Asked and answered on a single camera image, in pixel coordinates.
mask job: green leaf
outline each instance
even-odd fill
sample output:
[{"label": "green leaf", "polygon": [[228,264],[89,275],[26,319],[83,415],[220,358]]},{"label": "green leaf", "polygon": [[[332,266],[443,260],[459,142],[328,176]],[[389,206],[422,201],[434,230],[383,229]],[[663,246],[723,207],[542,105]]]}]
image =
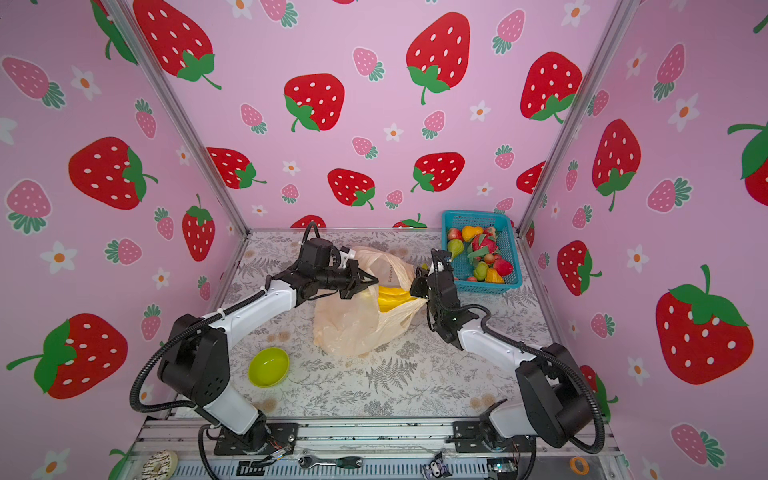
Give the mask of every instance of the green leaf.
[{"label": "green leaf", "polygon": [[723,320],[728,325],[749,326],[741,317],[739,310],[730,300],[718,295],[709,295],[709,304],[712,314]]},{"label": "green leaf", "polygon": [[768,160],[768,129],[750,140],[741,154],[742,180],[757,172]]},{"label": "green leaf", "polygon": [[426,78],[426,73],[421,71],[419,68],[416,67],[408,67],[408,73],[411,74],[411,80],[413,83],[420,85],[422,87],[427,85],[428,79]]},{"label": "green leaf", "polygon": [[670,293],[678,301],[689,305],[705,302],[707,298],[707,295],[701,288],[687,283],[685,285],[680,285],[678,288],[673,288],[670,290]]},{"label": "green leaf", "polygon": [[58,373],[58,364],[52,360],[43,357],[35,367],[35,383],[40,386],[43,393],[47,393],[56,381]]}]

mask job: yellow object in bag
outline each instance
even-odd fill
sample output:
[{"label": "yellow object in bag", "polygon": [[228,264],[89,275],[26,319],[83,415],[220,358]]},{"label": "yellow object in bag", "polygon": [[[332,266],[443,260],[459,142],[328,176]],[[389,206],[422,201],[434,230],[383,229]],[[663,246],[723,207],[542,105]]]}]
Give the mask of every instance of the yellow object in bag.
[{"label": "yellow object in bag", "polygon": [[368,247],[353,247],[359,267],[379,284],[350,300],[339,295],[316,301],[315,345],[337,356],[357,356],[402,335],[426,299],[411,296],[415,268],[394,255]]}]

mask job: pink wallpaper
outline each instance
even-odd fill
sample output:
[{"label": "pink wallpaper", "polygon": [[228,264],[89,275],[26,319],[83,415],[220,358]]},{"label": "pink wallpaper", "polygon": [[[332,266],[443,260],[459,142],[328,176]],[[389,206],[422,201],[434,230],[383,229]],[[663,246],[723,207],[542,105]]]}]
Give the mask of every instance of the pink wallpaper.
[{"label": "pink wallpaper", "polygon": [[[209,310],[238,239],[98,4],[7,6],[2,476],[107,478],[144,419],[127,401],[140,366]],[[169,393],[152,375],[144,401]]]},{"label": "pink wallpaper", "polygon": [[535,218],[564,340],[634,478],[765,470],[766,14],[644,2]]},{"label": "pink wallpaper", "polygon": [[614,4],[133,7],[250,226],[438,227],[519,221]]}]

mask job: red strawberry print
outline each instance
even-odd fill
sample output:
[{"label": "red strawberry print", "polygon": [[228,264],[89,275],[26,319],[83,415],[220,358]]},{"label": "red strawberry print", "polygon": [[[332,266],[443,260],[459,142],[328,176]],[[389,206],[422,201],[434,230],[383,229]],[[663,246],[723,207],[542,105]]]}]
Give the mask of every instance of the red strawberry print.
[{"label": "red strawberry print", "polygon": [[589,101],[589,105],[587,105],[587,115],[590,117],[597,117],[603,111],[605,106],[608,105],[609,97],[608,92],[600,90]]},{"label": "red strawberry print", "polygon": [[299,12],[293,9],[293,3],[286,0],[260,0],[266,16],[273,22],[280,22],[283,28],[293,28],[299,23]]},{"label": "red strawberry print", "polygon": [[690,200],[690,192],[693,189],[688,180],[682,177],[678,177],[674,182],[669,178],[662,180],[648,195],[648,208],[660,214],[668,214],[674,207],[680,208]]},{"label": "red strawberry print", "polygon": [[105,137],[72,155],[69,178],[78,190],[119,210],[138,207],[149,178],[139,157],[119,138]]},{"label": "red strawberry print", "polygon": [[197,205],[193,205],[181,219],[181,232],[187,242],[187,249],[192,259],[202,262],[208,256],[210,246],[214,243],[216,225],[208,210],[203,208],[200,195],[196,195]]},{"label": "red strawberry print", "polygon": [[707,462],[714,468],[725,465],[726,455],[720,443],[704,430],[699,432],[692,425],[680,423],[670,429],[670,435],[674,444],[699,465],[707,466]]},{"label": "red strawberry print", "polygon": [[144,311],[144,318],[141,320],[141,335],[148,342],[157,335],[160,329],[160,307],[154,303]]},{"label": "red strawberry print", "polygon": [[363,77],[368,77],[370,81],[379,81],[384,78],[384,65],[376,57],[373,50],[355,48],[355,51],[352,52],[352,59],[355,61],[357,73]]},{"label": "red strawberry print", "polygon": [[253,182],[265,184],[265,180],[256,180],[256,168],[248,157],[229,148],[206,147],[210,159],[214,161],[221,180],[229,188],[239,190],[250,187]]},{"label": "red strawberry print", "polygon": [[355,149],[355,153],[369,160],[376,158],[379,155],[379,151],[376,150],[376,147],[373,146],[373,142],[367,138],[354,137],[352,139],[352,146]]},{"label": "red strawberry print", "polygon": [[394,210],[402,203],[402,191],[393,190],[386,196],[386,207]]},{"label": "red strawberry print", "polygon": [[286,108],[307,130],[330,130],[339,121],[344,105],[344,85],[330,73],[291,78],[284,89]]},{"label": "red strawberry print", "polygon": [[112,240],[110,243],[107,243],[107,249],[104,251],[104,254],[107,260],[112,263],[131,265],[141,258],[141,247],[130,238],[124,238],[119,242]]},{"label": "red strawberry print", "polygon": [[154,221],[157,222],[157,232],[165,239],[174,237],[174,219],[168,216],[168,210],[158,207],[154,211]]},{"label": "red strawberry print", "polygon": [[525,10],[518,8],[504,17],[496,27],[496,36],[493,38],[493,50],[496,55],[503,55],[507,50],[512,50],[512,44],[523,35],[525,26]]},{"label": "red strawberry print", "polygon": [[614,323],[614,319],[607,313],[605,315],[598,313],[593,316],[589,325],[592,327],[592,331],[595,335],[602,339],[613,336],[616,332],[616,323]]},{"label": "red strawberry print", "polygon": [[693,385],[734,371],[752,355],[752,333],[739,310],[710,295],[710,268],[701,266],[706,289],[681,285],[656,305],[656,329],[670,371]]},{"label": "red strawberry print", "polygon": [[424,128],[422,136],[427,140],[437,137],[438,133],[445,127],[445,112],[442,110],[433,111],[424,119]]},{"label": "red strawberry print", "polygon": [[506,214],[512,209],[512,205],[515,204],[515,199],[512,197],[507,197],[504,200],[498,202],[496,204],[496,208],[493,209],[494,214]]},{"label": "red strawberry print", "polygon": [[587,223],[591,221],[592,221],[592,207],[589,205],[584,205],[583,207],[579,207],[576,210],[576,213],[574,214],[571,224],[574,226],[574,228],[578,228],[579,230],[581,230],[582,228],[587,226]]},{"label": "red strawberry print", "polygon": [[5,204],[11,209],[7,218],[13,230],[29,235],[48,225],[45,218],[51,214],[51,201],[34,180],[19,181],[5,196]]},{"label": "red strawberry print", "polygon": [[422,215],[419,214],[418,218],[416,220],[408,219],[408,220],[401,220],[398,223],[395,223],[392,225],[392,228],[426,228],[426,223],[421,222]]},{"label": "red strawberry print", "polygon": [[549,253],[543,252],[538,256],[538,267],[542,270],[546,270],[549,266]]},{"label": "red strawberry print", "polygon": [[368,204],[373,210],[371,199],[376,195],[376,184],[368,175],[336,168],[328,172],[328,185],[342,204],[348,207],[362,207]]},{"label": "red strawberry print", "polygon": [[243,119],[243,123],[250,127],[250,130],[258,135],[266,133],[266,123],[264,117],[256,108],[251,107],[248,104],[242,104],[240,106],[240,118]]},{"label": "red strawberry print", "polygon": [[221,90],[206,77],[214,71],[214,47],[197,23],[163,0],[135,0],[134,15],[163,70],[188,81],[205,78]]},{"label": "red strawberry print", "polygon": [[654,85],[654,98],[662,101],[674,90],[674,82],[680,78],[685,68],[685,46],[681,43],[673,46],[667,57],[659,65]]},{"label": "red strawberry print", "polygon": [[294,184],[287,184],[280,193],[283,195],[283,201],[287,204],[294,204],[299,199],[299,189]]},{"label": "red strawberry print", "polygon": [[464,157],[456,152],[424,155],[413,166],[413,180],[418,183],[413,186],[411,193],[416,187],[427,192],[442,192],[456,182],[465,163]]},{"label": "red strawberry print", "polygon": [[197,279],[197,288],[200,291],[200,298],[203,300],[210,300],[210,282],[205,275]]},{"label": "red strawberry print", "polygon": [[603,197],[612,196],[614,209],[616,192],[629,187],[641,159],[640,142],[623,120],[614,120],[605,128],[592,165],[592,184]]},{"label": "red strawberry print", "polygon": [[107,57],[107,60],[111,60],[109,52],[112,44],[114,43],[115,50],[118,51],[122,58],[125,58],[130,63],[137,65],[138,62],[136,61],[136,57],[134,57],[133,52],[125,43],[123,35],[120,34],[118,27],[112,20],[110,20],[107,9],[104,8],[104,4],[101,2],[101,0],[91,0],[91,9],[93,10],[94,18],[96,18],[96,23],[98,24],[99,28],[109,37],[109,41],[107,41],[107,47],[104,49],[104,56]]},{"label": "red strawberry print", "polygon": [[589,365],[582,365],[580,370],[581,370],[581,373],[584,375],[584,378],[587,380],[587,384],[589,384],[590,388],[592,389],[595,399],[600,404],[600,410],[603,412],[603,417],[604,417],[603,421],[606,423],[610,423],[611,409],[608,407],[608,404],[618,402],[619,398],[617,396],[614,396],[612,400],[608,399],[605,385],[603,385],[602,380],[600,380],[600,377],[597,375],[594,369],[592,369],[592,367],[590,367]]},{"label": "red strawberry print", "polygon": [[46,107],[57,110],[67,104],[58,83],[48,81],[43,69],[34,63],[6,55],[2,58],[2,67],[16,88],[32,100],[39,100]]},{"label": "red strawberry print", "polygon": [[570,242],[560,249],[557,264],[565,286],[575,296],[587,291],[590,277],[603,275],[602,272],[592,273],[592,255],[580,240]]},{"label": "red strawberry print", "polygon": [[565,190],[569,192],[576,186],[576,180],[578,179],[578,162],[574,159],[568,165],[568,173],[565,174]]},{"label": "red strawberry print", "polygon": [[10,362],[13,370],[32,359],[35,382],[54,399],[70,399],[87,392],[123,365],[128,342],[99,316],[80,313],[54,328],[43,342],[42,355]]},{"label": "red strawberry print", "polygon": [[469,65],[469,20],[456,12],[435,20],[408,47],[406,65],[411,80],[434,94],[450,90],[464,78]]},{"label": "red strawberry print", "polygon": [[522,190],[527,194],[533,194],[533,189],[536,188],[536,184],[538,183],[538,178],[541,176],[541,172],[544,170],[544,164],[546,162],[541,162],[538,165],[534,165],[531,168],[528,168],[526,171],[520,174],[518,177],[518,190]]},{"label": "red strawberry print", "polygon": [[147,135],[147,138],[154,138],[157,122],[152,116],[152,109],[149,108],[149,104],[140,98],[136,100],[136,110],[136,122],[139,124],[139,128]]},{"label": "red strawberry print", "polygon": [[528,248],[533,247],[533,240],[535,238],[536,238],[536,227],[532,221],[531,226],[528,228],[528,231],[525,232],[525,240],[528,242]]},{"label": "red strawberry print", "polygon": [[307,225],[310,224],[310,222],[315,222],[315,225],[317,225],[317,228],[326,228],[326,222],[318,217],[317,215],[306,215],[304,217],[301,217],[297,221],[293,222],[293,225],[291,225],[291,228],[306,228]]},{"label": "red strawberry print", "polygon": [[571,106],[581,85],[581,70],[563,55],[549,51],[539,57],[525,79],[520,99],[523,117],[543,121]]},{"label": "red strawberry print", "polygon": [[728,134],[739,130],[759,130],[741,154],[741,178],[746,192],[756,201],[768,205],[768,124],[736,124],[728,127]]},{"label": "red strawberry print", "polygon": [[496,160],[494,162],[502,170],[510,168],[514,160],[515,154],[512,153],[512,147],[509,145],[502,145],[496,150]]}]

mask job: table surface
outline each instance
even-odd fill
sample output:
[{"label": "table surface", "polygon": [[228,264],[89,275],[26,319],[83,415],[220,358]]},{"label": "table surface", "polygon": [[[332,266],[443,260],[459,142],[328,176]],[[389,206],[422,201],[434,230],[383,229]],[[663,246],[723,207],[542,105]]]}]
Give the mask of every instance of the table surface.
[{"label": "table surface", "polygon": [[[257,231],[245,250],[225,306],[255,293],[268,273],[287,268],[297,257],[303,232]],[[335,245],[368,246],[420,265],[439,247],[433,230],[326,230]],[[551,336],[528,271],[520,261],[523,284],[504,295],[460,293],[462,303],[480,303],[493,313],[492,328],[527,343],[549,345]],[[257,408],[272,417],[477,416],[499,399],[520,399],[514,374],[444,343],[426,325],[426,310],[408,330],[372,352],[332,356],[313,343],[313,303],[271,319],[230,351],[231,381]],[[288,352],[290,371],[279,385],[260,389],[250,383],[250,361],[262,349]],[[176,416],[197,416],[179,411]]]}]

